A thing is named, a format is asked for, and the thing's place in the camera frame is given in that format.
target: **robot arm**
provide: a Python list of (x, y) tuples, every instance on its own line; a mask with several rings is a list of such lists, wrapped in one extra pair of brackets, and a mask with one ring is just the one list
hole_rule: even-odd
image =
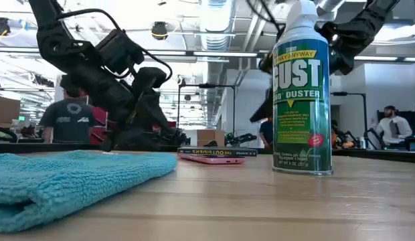
[[(364, 9), (347, 23), (328, 22), (316, 30), (330, 45), (329, 72), (340, 70), (348, 74), (353, 69), (354, 58), (360, 54), (383, 27), (386, 17), (400, 0), (367, 0)], [(272, 52), (260, 62), (260, 70), (272, 74)], [(272, 116), (273, 93), (269, 94), (261, 107), (252, 115), (251, 122)]]
[[(132, 74), (135, 81), (140, 82), (138, 86), (144, 88), (159, 87), (170, 78), (171, 74), (166, 78), (166, 74), (158, 68), (135, 72), (133, 66), (145, 59), (143, 52), (152, 55), (132, 42), (105, 11), (85, 9), (62, 13), (63, 9), (56, 0), (29, 0), (29, 4), (38, 24), (37, 42), (41, 57), (68, 74), (68, 78), (64, 78), (60, 85), (65, 89), (83, 89), (96, 106), (108, 111), (111, 120), (119, 126), (131, 121), (141, 92), (138, 91), (139, 96), (135, 96), (136, 91), (117, 81), (117, 78)], [(93, 12), (105, 14), (116, 27), (97, 46), (74, 39), (64, 22), (60, 21), (66, 17)]]

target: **pink phone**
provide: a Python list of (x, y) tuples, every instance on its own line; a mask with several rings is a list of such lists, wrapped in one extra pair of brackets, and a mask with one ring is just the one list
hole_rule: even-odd
[(244, 157), (227, 157), (227, 158), (214, 158), (210, 156), (200, 156), (200, 155), (188, 155), (188, 154), (178, 154), (178, 157), (190, 160), (190, 161), (197, 161), (200, 163), (205, 164), (241, 164), (245, 162)]

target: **white spray cap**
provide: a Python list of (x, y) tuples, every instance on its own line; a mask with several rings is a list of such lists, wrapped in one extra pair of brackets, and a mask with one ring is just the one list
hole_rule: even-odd
[(284, 32), (296, 27), (314, 27), (318, 20), (316, 5), (310, 0), (297, 0), (289, 9)]

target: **gust air duster can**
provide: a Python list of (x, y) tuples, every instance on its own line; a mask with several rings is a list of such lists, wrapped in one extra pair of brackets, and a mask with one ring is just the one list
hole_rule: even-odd
[(328, 42), (315, 4), (298, 0), (273, 51), (273, 169), (332, 174)]

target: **yellow label banner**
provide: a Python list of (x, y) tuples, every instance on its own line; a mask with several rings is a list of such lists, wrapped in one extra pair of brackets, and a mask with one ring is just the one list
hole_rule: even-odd
[(292, 108), (295, 100), (288, 100), (289, 107)]
[(316, 50), (299, 50), (286, 54), (281, 54), (274, 60), (275, 64), (280, 64), (288, 60), (298, 60), (303, 58), (314, 58), (316, 56)]

